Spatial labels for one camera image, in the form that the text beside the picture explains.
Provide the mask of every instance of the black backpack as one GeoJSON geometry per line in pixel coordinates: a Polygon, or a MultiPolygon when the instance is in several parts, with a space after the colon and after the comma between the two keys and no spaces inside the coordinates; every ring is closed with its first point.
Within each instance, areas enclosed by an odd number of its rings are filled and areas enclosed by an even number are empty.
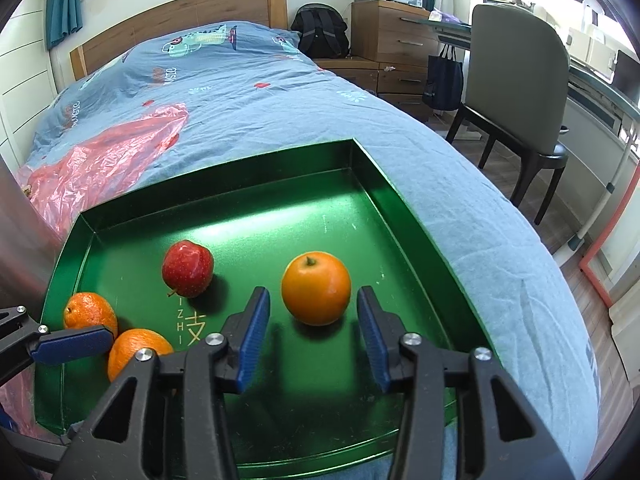
{"type": "Polygon", "coordinates": [[[347,24],[333,7],[306,4],[298,9],[291,30],[302,33],[298,49],[312,59],[346,57],[349,40],[344,33],[347,24]]]}

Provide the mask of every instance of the wooden dresser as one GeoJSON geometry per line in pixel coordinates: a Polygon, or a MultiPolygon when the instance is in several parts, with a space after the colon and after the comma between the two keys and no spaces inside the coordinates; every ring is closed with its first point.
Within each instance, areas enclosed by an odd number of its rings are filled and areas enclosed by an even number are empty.
{"type": "Polygon", "coordinates": [[[438,55],[438,40],[426,20],[429,11],[373,0],[351,7],[351,53],[345,59],[315,59],[363,90],[400,108],[421,122],[433,115],[422,102],[429,56],[438,55]]]}

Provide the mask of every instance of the wooden headboard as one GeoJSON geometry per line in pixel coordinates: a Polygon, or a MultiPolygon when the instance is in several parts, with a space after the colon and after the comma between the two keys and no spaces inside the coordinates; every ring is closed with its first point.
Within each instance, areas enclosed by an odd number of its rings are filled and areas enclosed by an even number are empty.
{"type": "Polygon", "coordinates": [[[71,51],[76,81],[139,43],[227,20],[288,27],[287,0],[174,0],[132,16],[71,51]]]}

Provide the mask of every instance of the red apple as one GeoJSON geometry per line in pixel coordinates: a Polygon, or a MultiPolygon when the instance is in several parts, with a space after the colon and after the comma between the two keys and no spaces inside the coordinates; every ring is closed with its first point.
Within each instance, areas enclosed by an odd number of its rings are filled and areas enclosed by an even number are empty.
{"type": "Polygon", "coordinates": [[[213,256],[206,247],[188,240],[176,242],[164,256],[162,279],[171,289],[167,295],[195,298],[213,277],[213,256]]]}

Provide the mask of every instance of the gray chair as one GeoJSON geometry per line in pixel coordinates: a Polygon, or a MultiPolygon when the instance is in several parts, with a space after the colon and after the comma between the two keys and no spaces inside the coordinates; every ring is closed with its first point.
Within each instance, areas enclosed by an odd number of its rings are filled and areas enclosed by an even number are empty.
{"type": "Polygon", "coordinates": [[[453,142],[462,121],[489,135],[479,168],[496,140],[520,156],[520,175],[511,195],[518,207],[542,169],[554,170],[535,219],[540,224],[566,166],[558,142],[569,80],[569,57],[555,30],[514,6],[474,8],[466,99],[449,129],[453,142]]]}

